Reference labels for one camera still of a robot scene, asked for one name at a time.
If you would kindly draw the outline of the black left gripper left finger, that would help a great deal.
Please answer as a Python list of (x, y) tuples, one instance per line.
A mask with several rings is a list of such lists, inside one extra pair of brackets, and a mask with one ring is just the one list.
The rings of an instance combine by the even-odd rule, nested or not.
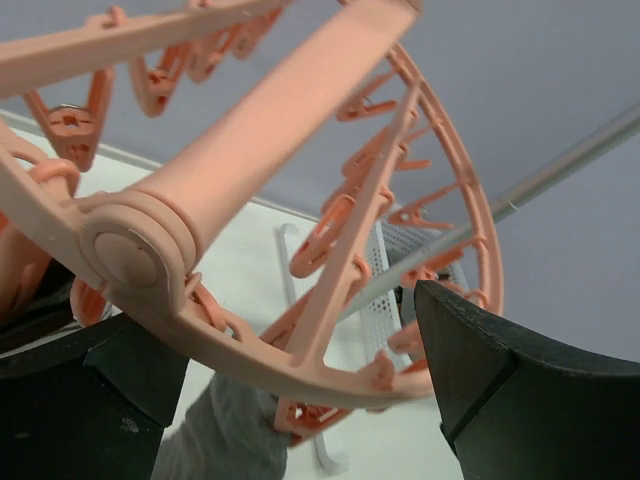
[(187, 364), (124, 315), (2, 358), (2, 478), (150, 478)]

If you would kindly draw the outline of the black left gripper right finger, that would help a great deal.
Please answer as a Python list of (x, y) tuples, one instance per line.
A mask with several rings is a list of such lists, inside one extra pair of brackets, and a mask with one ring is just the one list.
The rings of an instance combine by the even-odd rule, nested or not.
[(467, 479), (635, 479), (639, 366), (553, 340), (433, 281), (414, 291), (441, 430)]

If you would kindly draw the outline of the grey sock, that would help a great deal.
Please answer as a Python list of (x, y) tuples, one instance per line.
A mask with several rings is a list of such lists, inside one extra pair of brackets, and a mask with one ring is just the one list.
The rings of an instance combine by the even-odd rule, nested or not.
[(274, 428), (278, 397), (219, 373), (158, 449), (153, 479), (281, 480), (290, 436)]

